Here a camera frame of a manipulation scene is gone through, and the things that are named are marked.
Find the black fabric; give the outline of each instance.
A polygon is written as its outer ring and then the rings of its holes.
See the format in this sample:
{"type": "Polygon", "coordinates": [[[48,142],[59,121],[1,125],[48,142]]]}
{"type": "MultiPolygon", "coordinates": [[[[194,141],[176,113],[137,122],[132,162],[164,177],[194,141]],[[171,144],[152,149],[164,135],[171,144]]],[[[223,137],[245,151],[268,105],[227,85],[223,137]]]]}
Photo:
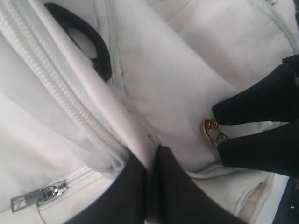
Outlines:
{"type": "Polygon", "coordinates": [[[299,181],[290,179],[280,201],[273,224],[299,223],[299,181]]]}
{"type": "Polygon", "coordinates": [[[262,133],[221,143],[224,166],[249,168],[299,178],[299,120],[262,133]]]}
{"type": "Polygon", "coordinates": [[[99,33],[83,19],[57,4],[47,3],[45,7],[71,39],[70,29],[76,29],[89,38],[94,44],[97,53],[95,58],[90,58],[93,62],[93,67],[105,82],[108,81],[112,75],[110,55],[99,33]]]}
{"type": "Polygon", "coordinates": [[[288,63],[251,88],[213,107],[215,119],[224,125],[259,121],[291,122],[299,119],[297,74],[288,63]]]}
{"type": "Polygon", "coordinates": [[[158,149],[156,166],[162,224],[245,224],[199,189],[169,148],[158,149]]]}
{"type": "Polygon", "coordinates": [[[144,224],[146,169],[131,155],[110,188],[86,210],[65,224],[144,224]]]}

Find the black bag strap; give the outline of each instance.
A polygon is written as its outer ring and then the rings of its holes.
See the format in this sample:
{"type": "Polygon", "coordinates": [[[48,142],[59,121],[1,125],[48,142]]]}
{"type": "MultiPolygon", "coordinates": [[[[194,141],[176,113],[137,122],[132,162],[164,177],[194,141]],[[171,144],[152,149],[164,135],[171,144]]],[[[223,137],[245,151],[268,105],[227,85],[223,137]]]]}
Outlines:
{"type": "Polygon", "coordinates": [[[105,82],[108,81],[112,74],[110,54],[99,33],[86,21],[57,4],[47,3],[45,7],[76,45],[77,43],[70,35],[70,29],[78,30],[89,38],[97,53],[95,58],[90,58],[93,67],[105,82]]]}

